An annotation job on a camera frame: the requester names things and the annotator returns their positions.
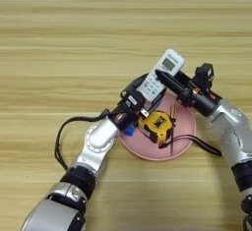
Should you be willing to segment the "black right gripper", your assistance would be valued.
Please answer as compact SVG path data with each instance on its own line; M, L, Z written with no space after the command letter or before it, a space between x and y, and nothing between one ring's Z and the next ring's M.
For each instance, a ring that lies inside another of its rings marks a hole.
M177 100L185 107L193 107L205 117L217 108L221 97L211 91L212 81L196 82L196 77L189 77L182 71L175 76L156 70L157 78L168 89L177 94Z

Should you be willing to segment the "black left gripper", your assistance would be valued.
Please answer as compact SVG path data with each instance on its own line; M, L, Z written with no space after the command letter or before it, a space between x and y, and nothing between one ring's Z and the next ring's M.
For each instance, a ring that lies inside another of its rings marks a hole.
M125 87L127 92L137 91L138 87L146 79L148 73L145 73L142 76L139 76L133 80L128 86ZM159 104L161 103L162 98L166 93L164 89L151 103L149 111L154 111ZM109 115L109 120L115 125L119 131L125 130L129 125L134 122L137 122L140 117L148 117L150 112L145 108L134 110L131 107L128 107L125 103L120 103Z

